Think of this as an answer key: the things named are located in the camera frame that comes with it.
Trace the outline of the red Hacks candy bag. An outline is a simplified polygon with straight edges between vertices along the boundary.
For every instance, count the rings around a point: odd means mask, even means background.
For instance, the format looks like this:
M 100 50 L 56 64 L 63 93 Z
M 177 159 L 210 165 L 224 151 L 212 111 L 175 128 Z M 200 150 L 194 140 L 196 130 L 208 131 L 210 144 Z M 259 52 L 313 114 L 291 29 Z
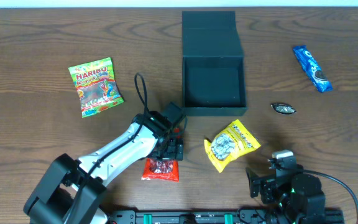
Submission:
M 159 161 L 155 159 L 146 159 L 142 180 L 168 180 L 172 182 L 179 181 L 178 162 Z

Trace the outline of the yellow Hacks candy bag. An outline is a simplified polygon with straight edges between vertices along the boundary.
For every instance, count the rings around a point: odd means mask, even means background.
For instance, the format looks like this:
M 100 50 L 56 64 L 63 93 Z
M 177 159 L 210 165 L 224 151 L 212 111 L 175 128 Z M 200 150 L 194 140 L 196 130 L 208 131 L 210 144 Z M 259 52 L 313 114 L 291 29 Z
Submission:
M 219 173 L 230 162 L 260 147 L 257 138 L 238 119 L 226 126 L 212 141 L 204 140 L 206 155 Z

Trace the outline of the green Haribo gummy bag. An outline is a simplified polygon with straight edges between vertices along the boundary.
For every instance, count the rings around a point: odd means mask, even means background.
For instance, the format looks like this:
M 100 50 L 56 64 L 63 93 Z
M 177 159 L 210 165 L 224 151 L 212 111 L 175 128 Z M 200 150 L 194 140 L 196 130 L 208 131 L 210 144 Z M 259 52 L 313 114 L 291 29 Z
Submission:
M 110 57 L 68 68 L 80 99 L 82 118 L 124 102 Z

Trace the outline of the blue Oreo cookie pack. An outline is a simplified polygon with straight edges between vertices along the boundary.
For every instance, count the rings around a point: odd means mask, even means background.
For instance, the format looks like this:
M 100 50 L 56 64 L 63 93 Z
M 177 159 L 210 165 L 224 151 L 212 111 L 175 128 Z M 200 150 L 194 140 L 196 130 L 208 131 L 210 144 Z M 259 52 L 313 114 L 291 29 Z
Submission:
M 318 62 L 305 45 L 295 46 L 293 52 L 306 76 L 320 93 L 333 90 L 331 82 L 326 78 Z

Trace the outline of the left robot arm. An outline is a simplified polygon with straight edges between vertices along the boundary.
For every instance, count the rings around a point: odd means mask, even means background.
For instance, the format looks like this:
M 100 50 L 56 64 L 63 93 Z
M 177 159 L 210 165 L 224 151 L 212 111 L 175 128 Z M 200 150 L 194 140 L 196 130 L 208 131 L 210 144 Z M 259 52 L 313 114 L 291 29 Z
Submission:
M 24 204 L 31 223 L 107 223 L 99 207 L 107 186 L 131 164 L 146 157 L 163 157 L 182 111 L 138 114 L 129 128 L 101 149 L 74 160 L 57 157 Z

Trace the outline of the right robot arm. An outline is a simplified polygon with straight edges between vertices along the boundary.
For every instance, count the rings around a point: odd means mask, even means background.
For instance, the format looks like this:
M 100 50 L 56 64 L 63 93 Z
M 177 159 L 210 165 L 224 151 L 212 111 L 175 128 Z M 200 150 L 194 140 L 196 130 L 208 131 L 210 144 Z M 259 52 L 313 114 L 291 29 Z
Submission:
M 325 201 L 319 178 L 293 169 L 277 169 L 273 175 L 258 176 L 246 169 L 250 196 L 260 196 L 266 211 L 266 223 L 321 224 L 326 221 Z

